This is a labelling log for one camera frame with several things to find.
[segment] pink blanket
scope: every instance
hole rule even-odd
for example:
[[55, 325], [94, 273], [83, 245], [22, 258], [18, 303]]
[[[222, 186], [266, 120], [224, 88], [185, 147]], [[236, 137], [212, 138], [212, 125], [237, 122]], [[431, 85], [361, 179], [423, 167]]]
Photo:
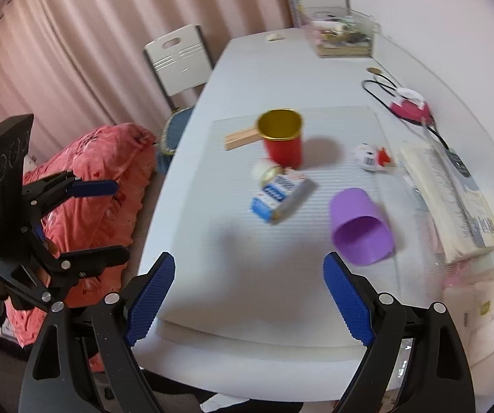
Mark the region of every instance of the pink blanket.
[[[154, 142], [152, 133], [135, 124], [100, 127], [24, 175], [23, 183], [27, 184], [71, 169], [83, 180], [112, 179], [119, 183], [113, 197], [71, 198], [42, 220], [44, 234], [60, 252], [132, 243], [136, 215], [155, 165]], [[69, 292], [66, 304], [91, 305], [108, 292], [119, 291], [125, 266], [108, 268], [99, 278], [81, 280]], [[20, 345], [33, 343], [45, 313], [37, 308], [15, 310], [9, 300], [6, 307]], [[94, 369], [100, 368], [97, 361]]]

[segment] black cable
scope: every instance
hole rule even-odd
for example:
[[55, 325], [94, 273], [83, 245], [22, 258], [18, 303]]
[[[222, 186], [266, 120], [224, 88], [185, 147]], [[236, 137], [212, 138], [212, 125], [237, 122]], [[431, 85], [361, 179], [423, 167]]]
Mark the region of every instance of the black cable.
[[[388, 111], [390, 111], [390, 113], [392, 113], [395, 117], [397, 117], [399, 120], [401, 121], [406, 121], [410, 124], [413, 124], [413, 125], [418, 125], [418, 126], [422, 126], [422, 123], [420, 123], [419, 121], [414, 121], [413, 119], [407, 119], [407, 118], [402, 118], [401, 116], [399, 116], [397, 113], [395, 113], [389, 106], [386, 102], [384, 102], [381, 98], [379, 98], [375, 93], [371, 92], [365, 85], [369, 82], [371, 82], [372, 84], [377, 84], [379, 85], [379, 87], [381, 87], [382, 90], [386, 91], [389, 95], [391, 96], [394, 96], [393, 93], [389, 92], [388, 89], [390, 90], [396, 90], [396, 84], [394, 82], [392, 82], [388, 77], [386, 76], [383, 76], [383, 75], [379, 75], [380, 77], [384, 77], [387, 81], [391, 82], [392, 85], [394, 85], [394, 87], [390, 87], [389, 85], [386, 85], [386, 84], [383, 84], [382, 82], [378, 82], [377, 80], [372, 80], [372, 79], [365, 79], [362, 81], [362, 88], [364, 90], [366, 90], [367, 93], [369, 93], [370, 95], [373, 96], [373, 98], [375, 98], [383, 107], [385, 107]], [[436, 127], [436, 123], [434, 121], [432, 121], [432, 126], [434, 127], [431, 128], [431, 126], [427, 125], [427, 129], [434, 135], [436, 136], [436, 138], [438, 138], [438, 140], [441, 142], [442, 146], [444, 146], [446, 148], [446, 150], [449, 150], [450, 148], [448, 147], [448, 144], [446, 143], [446, 141], [444, 141], [444, 139], [440, 136], [440, 134], [438, 133], [438, 128]]]

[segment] metal screw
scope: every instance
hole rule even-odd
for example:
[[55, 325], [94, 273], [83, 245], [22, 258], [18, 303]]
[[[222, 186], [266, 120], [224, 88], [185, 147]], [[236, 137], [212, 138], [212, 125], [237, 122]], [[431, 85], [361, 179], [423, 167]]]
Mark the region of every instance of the metal screw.
[[52, 312], [60, 312], [65, 307], [65, 304], [62, 301], [56, 301], [50, 310]]
[[106, 305], [114, 305], [119, 301], [119, 294], [107, 294], [104, 301]]
[[434, 303], [434, 310], [437, 311], [439, 314], [443, 314], [446, 312], [446, 306], [444, 306], [442, 303]]
[[381, 294], [379, 295], [379, 301], [384, 305], [391, 305], [394, 303], [394, 298], [390, 294]]

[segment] white table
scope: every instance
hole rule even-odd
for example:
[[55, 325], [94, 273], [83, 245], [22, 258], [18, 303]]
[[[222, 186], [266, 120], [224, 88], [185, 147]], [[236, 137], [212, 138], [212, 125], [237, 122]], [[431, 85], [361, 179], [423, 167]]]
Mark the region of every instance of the white table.
[[[393, 154], [404, 140], [420, 141], [362, 89], [361, 81], [370, 77], [366, 68], [380, 66], [375, 60], [320, 59], [301, 30], [282, 33], [285, 39], [276, 42], [267, 42], [265, 33], [232, 40], [222, 55], [174, 157], [153, 215], [139, 273], [146, 273], [162, 251], [172, 252], [180, 213], [213, 120], [279, 107], [368, 106], [377, 114]], [[415, 262], [420, 259], [416, 228], [402, 218], [401, 211], [387, 213], [403, 238], [397, 255], [404, 262]], [[417, 284], [423, 284], [420, 275], [406, 269], [400, 275], [399, 291], [402, 286], [416, 285], [416, 290], [411, 290], [415, 293]], [[400, 300], [412, 305], [427, 303], [413, 296]], [[364, 351], [362, 346], [255, 343], [163, 320], [157, 320], [147, 338], [133, 348], [139, 365], [178, 382], [213, 392], [276, 401], [340, 398]]]

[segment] clear plastic box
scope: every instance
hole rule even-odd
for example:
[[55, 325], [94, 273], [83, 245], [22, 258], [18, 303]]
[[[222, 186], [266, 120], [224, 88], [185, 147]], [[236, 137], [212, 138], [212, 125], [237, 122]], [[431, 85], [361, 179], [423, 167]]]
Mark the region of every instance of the clear plastic box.
[[370, 57], [376, 23], [340, 6], [302, 8], [303, 29], [320, 57]]

